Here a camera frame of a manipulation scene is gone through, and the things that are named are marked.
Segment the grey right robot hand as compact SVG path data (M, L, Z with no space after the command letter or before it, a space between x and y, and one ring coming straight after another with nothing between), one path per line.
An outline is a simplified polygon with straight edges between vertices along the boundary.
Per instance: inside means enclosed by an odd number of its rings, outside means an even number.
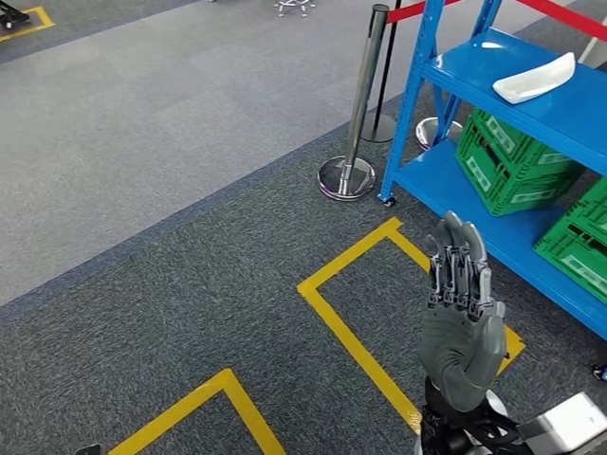
M474 224L449 210L424 242L430 269L418 357L449 406L474 410L505 355L505 306L492 296L487 251Z

